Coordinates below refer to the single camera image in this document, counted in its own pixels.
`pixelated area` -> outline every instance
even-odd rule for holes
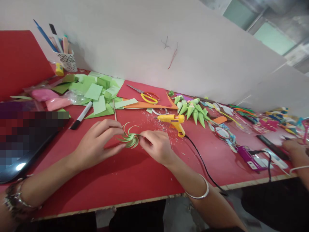
[[[69,112],[1,112],[0,172],[22,156],[35,153],[68,120]]]

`glue stick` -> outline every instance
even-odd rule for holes
[[[63,76],[63,67],[60,63],[56,63],[56,71],[57,76]]]

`yellow glue gun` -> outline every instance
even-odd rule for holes
[[[181,123],[184,122],[184,115],[174,115],[174,114],[166,114],[166,115],[159,115],[158,117],[155,117],[156,119],[162,121],[162,122],[169,122],[172,128],[176,128],[178,130],[178,136],[180,138],[183,138],[186,135],[186,132],[184,131],[183,127],[181,126]]]

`floor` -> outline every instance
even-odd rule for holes
[[[249,232],[276,232],[276,230],[259,222],[243,209],[240,201],[241,189],[230,190],[228,194],[228,200],[233,203],[236,213]],[[108,226],[113,215],[114,213],[110,209],[97,211],[97,228]],[[163,218],[165,232],[200,232],[208,228],[207,224],[204,223],[198,212],[190,204],[190,200],[184,197],[167,199]]]

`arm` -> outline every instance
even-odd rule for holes
[[[121,124],[114,120],[105,119],[95,123],[73,153],[21,183],[23,184],[21,188],[22,200],[34,207],[42,205],[47,198],[76,174],[120,152],[125,144],[110,149],[103,147],[114,135],[123,133]],[[4,192],[0,193],[2,199],[5,196]],[[0,231],[13,231],[17,227],[18,223],[3,204],[0,205],[0,215]]]
[[[179,181],[184,190],[192,196],[203,196],[207,190],[204,179],[190,167],[188,167],[171,149],[167,133],[162,131],[144,131],[142,136],[152,144],[140,139],[141,146],[157,162],[167,167]],[[247,231],[233,208],[209,184],[209,194],[202,199],[189,197],[194,207],[200,213],[204,221],[212,228],[239,227]]]
[[[295,168],[309,165],[309,156],[306,154],[308,145],[300,143],[302,140],[299,139],[285,140],[282,143],[283,148],[289,152],[290,160]],[[309,191],[309,168],[296,169],[295,172]]]

